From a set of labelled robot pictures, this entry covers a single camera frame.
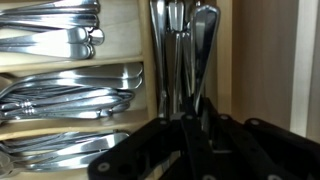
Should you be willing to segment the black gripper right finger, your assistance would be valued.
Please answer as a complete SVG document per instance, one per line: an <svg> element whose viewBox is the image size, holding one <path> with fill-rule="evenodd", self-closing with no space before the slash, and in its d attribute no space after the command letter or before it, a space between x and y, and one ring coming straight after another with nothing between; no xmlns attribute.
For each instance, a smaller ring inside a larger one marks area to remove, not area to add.
<svg viewBox="0 0 320 180"><path fill-rule="evenodd" d="M202 116L228 180L320 180L320 144L259 118L243 123L205 98Z"/></svg>

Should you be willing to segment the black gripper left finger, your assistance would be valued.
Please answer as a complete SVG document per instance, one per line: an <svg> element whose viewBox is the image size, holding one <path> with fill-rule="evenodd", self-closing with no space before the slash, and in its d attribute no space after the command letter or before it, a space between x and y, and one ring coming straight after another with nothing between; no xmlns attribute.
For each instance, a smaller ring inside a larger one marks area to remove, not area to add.
<svg viewBox="0 0 320 180"><path fill-rule="evenodd" d="M174 151L187 151L186 130L199 128L197 118L155 118L106 153L87 169L89 180L145 180Z"/></svg>

